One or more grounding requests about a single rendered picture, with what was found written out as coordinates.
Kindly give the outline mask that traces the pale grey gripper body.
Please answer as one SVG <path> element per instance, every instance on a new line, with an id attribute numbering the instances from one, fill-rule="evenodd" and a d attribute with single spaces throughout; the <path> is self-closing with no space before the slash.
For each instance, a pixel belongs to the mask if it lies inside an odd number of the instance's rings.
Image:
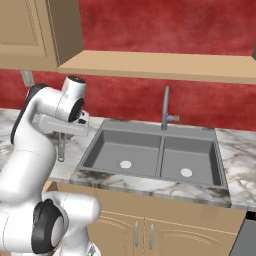
<path id="1" fill-rule="evenodd" d="M 54 131 L 75 136 L 87 136 L 89 129 L 89 114 L 82 112 L 79 118 L 67 123 L 58 119 L 39 114 L 36 117 L 38 128 L 43 131 Z"/>

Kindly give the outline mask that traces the grey metal kitchen utensil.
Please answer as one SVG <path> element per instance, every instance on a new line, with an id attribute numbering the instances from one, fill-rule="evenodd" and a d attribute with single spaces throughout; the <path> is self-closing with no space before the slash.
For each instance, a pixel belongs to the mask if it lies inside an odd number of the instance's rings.
<path id="1" fill-rule="evenodd" d="M 58 132 L 58 161 L 65 161 L 66 134 Z"/>

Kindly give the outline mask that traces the grey double sink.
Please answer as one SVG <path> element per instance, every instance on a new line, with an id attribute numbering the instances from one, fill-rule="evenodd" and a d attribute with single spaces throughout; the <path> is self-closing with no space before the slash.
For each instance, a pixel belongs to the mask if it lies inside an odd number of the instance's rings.
<path id="1" fill-rule="evenodd" d="M 207 128 L 105 120 L 82 156 L 81 170 L 225 189 L 216 132 Z"/>

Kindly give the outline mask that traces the grey metal tap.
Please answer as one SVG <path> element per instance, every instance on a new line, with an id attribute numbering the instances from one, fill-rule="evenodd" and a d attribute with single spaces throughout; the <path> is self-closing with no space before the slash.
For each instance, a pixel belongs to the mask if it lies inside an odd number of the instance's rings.
<path id="1" fill-rule="evenodd" d="M 170 87 L 166 86 L 165 92 L 164 92 L 163 104 L 162 104 L 161 129 L 163 131 L 167 130 L 167 125 L 169 122 L 179 122 L 180 121 L 180 114 L 177 114 L 177 115 L 169 115 L 168 114 L 169 99 L 170 99 Z"/>

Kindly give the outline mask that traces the tan base cupboard door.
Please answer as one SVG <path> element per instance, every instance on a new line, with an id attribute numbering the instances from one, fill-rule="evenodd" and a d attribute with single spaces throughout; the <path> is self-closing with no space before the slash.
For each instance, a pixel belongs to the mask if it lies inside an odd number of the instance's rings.
<path id="1" fill-rule="evenodd" d="M 149 249 L 150 225 L 154 224 Z M 236 233 L 145 219 L 145 256 L 229 256 Z"/>
<path id="2" fill-rule="evenodd" d="M 134 245 L 135 221 L 138 221 L 138 247 Z M 143 256 L 142 217 L 102 211 L 98 220 L 88 227 L 88 232 L 102 256 Z"/>

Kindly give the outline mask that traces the tan base cupboard front panel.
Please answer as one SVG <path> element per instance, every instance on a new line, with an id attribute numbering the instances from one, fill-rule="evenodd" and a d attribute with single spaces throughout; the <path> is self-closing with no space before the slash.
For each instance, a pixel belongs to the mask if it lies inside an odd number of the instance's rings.
<path id="1" fill-rule="evenodd" d="M 96 196 L 106 212 L 140 216 L 154 220 L 179 223 L 217 231 L 237 233 L 246 212 L 232 208 L 209 206 L 138 195 L 74 184 L 59 183 L 62 192 Z"/>

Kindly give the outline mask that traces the grey dishwasher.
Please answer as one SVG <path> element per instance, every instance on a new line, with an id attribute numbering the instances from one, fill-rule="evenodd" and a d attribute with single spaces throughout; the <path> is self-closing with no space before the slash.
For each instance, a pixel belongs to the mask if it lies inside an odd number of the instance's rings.
<path id="1" fill-rule="evenodd" d="M 256 212 L 246 213 L 229 256 L 256 256 Z"/>

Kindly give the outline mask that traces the grey wall socket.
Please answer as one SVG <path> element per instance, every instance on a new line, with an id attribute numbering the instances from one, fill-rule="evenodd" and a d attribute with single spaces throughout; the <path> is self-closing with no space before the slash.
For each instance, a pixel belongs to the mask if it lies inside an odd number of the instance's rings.
<path id="1" fill-rule="evenodd" d="M 25 87 L 31 87 L 34 85 L 34 77 L 31 71 L 22 70 L 21 75 L 22 75 L 22 79 Z"/>

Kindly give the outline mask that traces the tan wall cupboard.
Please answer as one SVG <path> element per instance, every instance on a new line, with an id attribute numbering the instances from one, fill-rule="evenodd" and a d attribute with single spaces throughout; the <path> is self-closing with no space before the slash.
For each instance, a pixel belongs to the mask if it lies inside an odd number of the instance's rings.
<path id="1" fill-rule="evenodd" d="M 84 50 L 78 0 L 49 0 L 49 13 L 58 70 Z"/>

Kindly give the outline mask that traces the tan wall cupboard door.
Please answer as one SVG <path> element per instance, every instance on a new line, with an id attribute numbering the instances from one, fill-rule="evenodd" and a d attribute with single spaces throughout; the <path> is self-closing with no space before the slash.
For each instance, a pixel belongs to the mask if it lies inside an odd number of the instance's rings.
<path id="1" fill-rule="evenodd" d="M 49 0 L 0 0 L 0 69 L 56 71 Z"/>

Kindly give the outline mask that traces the tan wooden wall shelf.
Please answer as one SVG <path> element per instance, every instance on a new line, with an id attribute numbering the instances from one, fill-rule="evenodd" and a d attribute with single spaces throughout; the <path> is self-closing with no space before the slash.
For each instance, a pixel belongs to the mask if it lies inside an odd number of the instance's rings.
<path id="1" fill-rule="evenodd" d="M 84 50 L 58 67 L 60 73 L 256 85 L 250 56 Z"/>

